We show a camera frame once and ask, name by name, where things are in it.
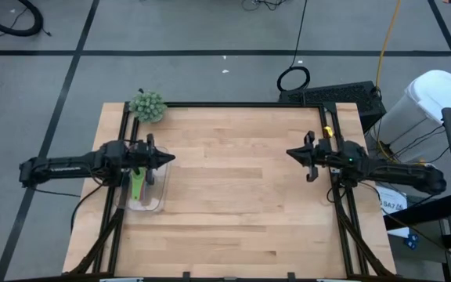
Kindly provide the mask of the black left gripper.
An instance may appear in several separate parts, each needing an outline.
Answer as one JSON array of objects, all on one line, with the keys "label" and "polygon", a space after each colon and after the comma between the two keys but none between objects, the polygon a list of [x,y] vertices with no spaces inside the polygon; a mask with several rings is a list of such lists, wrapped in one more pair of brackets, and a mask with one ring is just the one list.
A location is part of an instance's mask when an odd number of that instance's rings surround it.
[{"label": "black left gripper", "polygon": [[[175,159],[175,155],[157,151],[157,165],[165,165]],[[156,168],[156,147],[153,134],[146,136],[145,140],[130,141],[127,153],[122,161],[122,168],[130,168],[135,174],[140,169],[146,169],[146,182],[152,186],[155,183],[153,170]]]}]

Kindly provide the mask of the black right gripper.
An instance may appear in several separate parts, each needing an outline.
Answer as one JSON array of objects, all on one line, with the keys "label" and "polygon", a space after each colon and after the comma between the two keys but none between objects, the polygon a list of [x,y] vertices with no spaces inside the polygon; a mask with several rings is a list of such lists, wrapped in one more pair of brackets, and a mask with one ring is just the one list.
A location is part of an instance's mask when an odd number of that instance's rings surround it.
[{"label": "black right gripper", "polygon": [[315,139],[314,131],[308,131],[304,137],[303,147],[287,150],[287,154],[294,157],[302,167],[308,167],[306,180],[309,183],[314,182],[319,176],[317,165],[337,169],[351,166],[352,159],[350,157],[342,152],[332,151],[330,143],[325,139],[323,139],[323,143],[315,145]]}]

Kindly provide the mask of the green measuring cup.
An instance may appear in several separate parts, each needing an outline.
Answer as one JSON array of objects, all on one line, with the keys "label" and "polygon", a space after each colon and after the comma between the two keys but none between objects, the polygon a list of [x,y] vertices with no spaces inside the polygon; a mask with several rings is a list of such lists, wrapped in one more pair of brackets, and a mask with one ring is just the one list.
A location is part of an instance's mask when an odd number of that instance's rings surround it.
[{"label": "green measuring cup", "polygon": [[131,199],[141,201],[143,199],[143,190],[146,185],[146,169],[137,168],[131,170]]}]

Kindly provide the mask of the clear plastic basket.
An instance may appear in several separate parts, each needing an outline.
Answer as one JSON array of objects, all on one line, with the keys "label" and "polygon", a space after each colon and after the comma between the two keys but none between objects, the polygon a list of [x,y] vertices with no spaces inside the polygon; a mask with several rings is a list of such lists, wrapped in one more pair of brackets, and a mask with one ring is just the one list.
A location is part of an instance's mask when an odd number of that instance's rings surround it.
[{"label": "clear plastic basket", "polygon": [[156,168],[153,170],[155,183],[152,186],[148,186],[146,199],[144,201],[134,201],[131,199],[131,169],[128,169],[126,176],[122,180],[121,192],[117,202],[118,208],[145,213],[158,213],[163,209],[167,194],[167,178],[171,166],[170,162],[162,166],[157,165],[157,151],[169,154],[164,147],[156,147]]}]

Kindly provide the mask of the green succulent plant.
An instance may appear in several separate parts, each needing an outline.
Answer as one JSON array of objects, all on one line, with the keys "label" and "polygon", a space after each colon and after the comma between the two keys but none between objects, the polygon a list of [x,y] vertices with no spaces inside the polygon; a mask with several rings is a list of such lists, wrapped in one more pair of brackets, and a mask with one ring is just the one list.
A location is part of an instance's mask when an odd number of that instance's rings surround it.
[{"label": "green succulent plant", "polygon": [[140,123],[156,123],[162,120],[167,105],[159,93],[139,89],[128,109]]}]

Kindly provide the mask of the white paper sign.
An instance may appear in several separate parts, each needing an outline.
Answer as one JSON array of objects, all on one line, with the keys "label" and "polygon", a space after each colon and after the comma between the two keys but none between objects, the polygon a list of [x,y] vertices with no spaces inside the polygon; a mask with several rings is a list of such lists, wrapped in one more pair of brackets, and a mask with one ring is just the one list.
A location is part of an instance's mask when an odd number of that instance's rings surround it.
[{"label": "white paper sign", "polygon": [[407,197],[403,192],[382,186],[377,186],[377,191],[380,194],[381,207],[387,213],[399,212],[408,208]]}]

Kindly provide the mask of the black metal beam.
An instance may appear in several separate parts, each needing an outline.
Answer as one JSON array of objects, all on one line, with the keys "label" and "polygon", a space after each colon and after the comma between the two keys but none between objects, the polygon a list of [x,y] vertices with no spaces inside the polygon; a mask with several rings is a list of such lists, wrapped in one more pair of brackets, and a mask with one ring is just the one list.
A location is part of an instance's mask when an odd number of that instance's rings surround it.
[{"label": "black metal beam", "polygon": [[383,216],[386,230],[415,226],[451,216],[451,195]]}]

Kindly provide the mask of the small blue object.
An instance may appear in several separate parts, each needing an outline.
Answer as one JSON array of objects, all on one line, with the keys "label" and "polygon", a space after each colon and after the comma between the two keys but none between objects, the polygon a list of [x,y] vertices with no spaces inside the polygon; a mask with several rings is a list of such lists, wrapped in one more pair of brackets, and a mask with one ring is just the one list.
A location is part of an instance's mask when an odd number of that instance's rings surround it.
[{"label": "small blue object", "polygon": [[419,242],[419,236],[415,233],[410,233],[407,238],[404,239],[403,243],[411,250],[415,250],[417,248]]}]

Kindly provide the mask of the white trash bin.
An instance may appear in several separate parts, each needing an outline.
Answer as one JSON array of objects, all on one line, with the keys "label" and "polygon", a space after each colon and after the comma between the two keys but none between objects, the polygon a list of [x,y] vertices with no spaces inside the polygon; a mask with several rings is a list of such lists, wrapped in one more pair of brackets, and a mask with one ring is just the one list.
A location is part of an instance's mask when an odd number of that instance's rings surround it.
[{"label": "white trash bin", "polygon": [[446,152],[442,109],[451,108],[451,73],[430,70],[406,86],[401,99],[370,134],[393,159],[434,161]]}]

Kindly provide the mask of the black aluminium table frame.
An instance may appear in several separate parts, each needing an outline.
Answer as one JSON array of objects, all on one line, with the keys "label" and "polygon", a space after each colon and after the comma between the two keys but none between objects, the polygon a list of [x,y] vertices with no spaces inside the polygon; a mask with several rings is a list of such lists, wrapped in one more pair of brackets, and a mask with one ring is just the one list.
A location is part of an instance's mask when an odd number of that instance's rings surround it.
[{"label": "black aluminium table frame", "polygon": [[307,131],[331,126],[362,143],[355,105],[171,103],[141,125],[123,103],[103,105],[94,147],[153,134],[175,156],[164,202],[127,210],[93,264],[119,277],[344,278],[371,273],[330,202],[330,173],[313,183],[287,155]]}]

